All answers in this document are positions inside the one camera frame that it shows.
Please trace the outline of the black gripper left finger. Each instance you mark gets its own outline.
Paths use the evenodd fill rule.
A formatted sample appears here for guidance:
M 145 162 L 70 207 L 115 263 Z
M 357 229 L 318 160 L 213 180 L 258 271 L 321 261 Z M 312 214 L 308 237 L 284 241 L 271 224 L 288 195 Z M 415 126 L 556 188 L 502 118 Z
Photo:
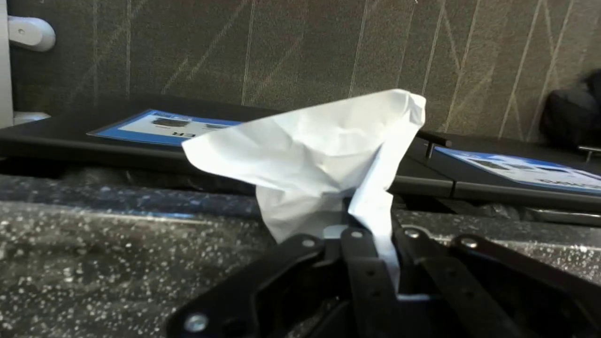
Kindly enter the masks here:
M 395 286 L 367 229 L 295 235 L 181 306 L 167 338 L 380 338 L 393 334 Z

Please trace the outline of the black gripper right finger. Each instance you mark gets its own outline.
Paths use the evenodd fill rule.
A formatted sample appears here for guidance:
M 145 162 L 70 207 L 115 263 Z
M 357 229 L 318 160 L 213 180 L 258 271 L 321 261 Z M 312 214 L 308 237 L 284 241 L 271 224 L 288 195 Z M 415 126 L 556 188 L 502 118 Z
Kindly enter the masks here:
M 449 338 L 601 338 L 601 287 L 477 235 L 395 233 L 400 295 L 427 295 Z

